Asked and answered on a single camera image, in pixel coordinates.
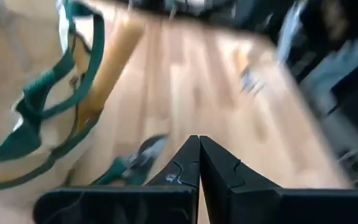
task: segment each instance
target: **green fabric trim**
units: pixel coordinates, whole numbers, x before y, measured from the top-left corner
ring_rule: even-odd
[[[76,145],[78,145],[80,141],[82,141],[89,134],[89,132],[96,125],[98,120],[99,120],[99,116],[91,120],[81,133],[75,135],[73,138],[68,140],[65,144],[62,144],[61,146],[53,150],[52,154],[47,159],[47,161],[41,166],[39,166],[38,168],[36,168],[35,170],[33,170],[32,172],[29,172],[28,174],[23,175],[22,177],[16,178],[14,180],[0,183],[0,190],[25,184],[26,182],[31,181],[39,177],[40,175],[46,173],[55,165],[57,160],[67,155]]]
[[[73,15],[86,16],[93,13],[89,9],[85,10],[84,8],[86,8],[86,6],[78,2],[71,2],[69,5],[65,6],[66,11],[69,12],[70,10],[73,10]],[[67,18],[69,21],[73,20],[71,12],[68,13]],[[91,61],[88,67],[89,77],[86,77],[83,82],[86,85],[81,84],[81,89],[76,91],[85,94],[91,86],[91,82],[99,67],[101,57],[103,56],[104,21],[100,15],[94,16],[94,25],[93,45],[94,49],[97,50],[91,51]],[[101,35],[103,36],[103,41],[95,41],[98,40]],[[45,72],[39,80],[25,88],[24,98],[20,100],[15,108],[16,111],[22,115],[23,124],[13,133],[8,135],[6,140],[0,145],[0,162],[18,159],[34,152],[40,147],[41,139],[39,138],[39,131],[42,118],[46,119],[46,116],[42,117],[42,110],[47,95],[53,85],[67,75],[74,66],[75,63],[69,47],[61,60],[51,70]],[[77,104],[74,102],[71,105],[71,103],[72,101],[66,103],[64,107],[67,107],[68,109],[70,106],[75,106]],[[49,117],[57,114],[59,111],[52,112],[53,113],[50,114]]]
[[[108,185],[115,180],[122,179],[123,173],[127,170],[126,165],[126,162],[122,158],[116,158],[112,162],[110,168],[104,174],[94,180],[91,185]]]
[[[56,84],[60,79],[64,77],[65,74],[56,73],[56,72],[50,72],[46,74],[45,79],[39,80],[39,82],[35,83],[35,85],[31,85],[28,88],[25,89],[24,94],[25,98],[28,98],[27,107],[29,107],[34,114],[39,115],[42,119],[48,119],[52,116],[55,116],[56,114],[59,114],[68,108],[71,108],[72,106],[78,104],[83,98],[88,94],[89,89],[91,88],[91,84],[93,82],[94,77],[96,76],[96,72],[98,71],[98,68],[100,66],[100,62],[103,57],[103,50],[104,50],[104,19],[101,15],[94,13],[89,8],[87,8],[85,5],[80,4],[78,2],[70,3],[67,9],[67,18],[71,24],[73,21],[73,15],[74,16],[92,16],[93,15],[93,44],[92,49],[90,50],[91,58],[89,61],[89,67],[88,70],[85,72],[85,78],[81,82],[80,87],[77,89],[77,91],[68,99],[63,101],[62,103],[55,105],[49,109],[46,109],[44,111],[37,111],[35,108],[32,107],[33,101],[31,100],[32,97],[37,100],[40,97],[40,94],[47,94],[52,86]],[[75,31],[72,31],[74,36],[80,36],[76,34]],[[64,68],[66,69],[72,69],[73,67],[69,67],[68,65],[73,63],[73,56],[70,51],[65,52],[65,56],[67,56],[67,60],[62,62],[63,66],[66,66]]]

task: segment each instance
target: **beige fabric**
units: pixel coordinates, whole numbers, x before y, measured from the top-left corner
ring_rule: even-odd
[[[19,1],[0,0],[0,144],[19,118],[11,106],[24,85],[52,68],[62,55],[55,0],[41,1],[37,7]]]
[[[54,1],[49,1],[49,3],[55,8]],[[54,13],[51,13],[50,17],[44,15],[42,18],[37,18],[32,17],[33,14],[25,15],[21,12],[13,10],[9,12],[13,21],[9,25],[18,27],[15,30],[16,33],[9,33],[8,28],[4,26],[5,24],[0,23],[0,143],[14,126],[17,128],[21,125],[20,116],[11,111],[10,107],[20,97],[23,86],[38,78],[39,73],[37,72],[52,68],[67,48],[67,44],[61,44],[61,42],[66,42],[64,39],[67,39],[68,34],[65,10],[61,4],[58,5],[57,11],[54,10]],[[12,42],[14,38],[17,38],[23,44],[20,46],[23,48],[18,51],[15,48],[18,42]],[[26,61],[30,62],[26,64],[29,66],[23,67],[23,64],[20,64],[22,58],[20,58],[21,55],[17,54],[18,52],[30,59]],[[80,54],[85,52],[80,43],[76,45],[74,53],[77,57],[79,56],[78,52]],[[80,74],[85,71],[89,62],[87,55],[82,55],[81,58],[82,70],[79,72],[77,68],[74,68],[51,89],[47,96],[45,108],[61,103],[73,94],[70,81],[75,77],[80,79]],[[52,149],[61,145],[68,137],[75,121],[74,118],[75,109],[70,108],[45,120],[41,125],[40,132],[42,145],[36,151],[13,161],[0,162],[0,183],[22,177],[44,164]],[[67,155],[56,161],[53,167],[45,173],[26,183],[0,190],[0,223],[33,223],[32,208],[35,201],[42,194],[66,181],[69,171],[74,167],[77,160],[86,150],[91,148],[93,132],[91,131],[84,140]]]
[[[109,38],[125,11],[120,7],[116,14],[114,4],[90,2],[108,20]],[[150,177],[172,158],[190,134],[205,134],[283,187],[348,187],[289,74],[272,60],[273,48],[263,38],[211,29],[194,21],[168,22],[141,12],[132,15],[144,20],[146,33],[112,91],[93,130],[94,136],[88,136],[73,154],[46,174],[0,191],[0,214],[12,217],[8,224],[32,223],[29,215],[34,200],[58,186],[70,167],[76,168],[72,184],[89,184],[106,171],[116,156],[132,153],[142,141],[160,133],[170,137]],[[90,24],[87,20],[77,23],[88,42]],[[266,91],[258,95],[239,92],[236,49],[254,64],[255,76],[267,84]],[[66,84],[56,86],[52,94],[57,96],[50,95],[48,105],[61,101],[60,93],[64,97],[69,92]],[[70,113],[54,118],[56,123],[70,125]],[[52,120],[48,123],[43,124],[43,137],[48,146],[53,146],[64,139],[68,130],[54,129]],[[200,198],[199,223],[204,224],[208,218],[202,191]]]

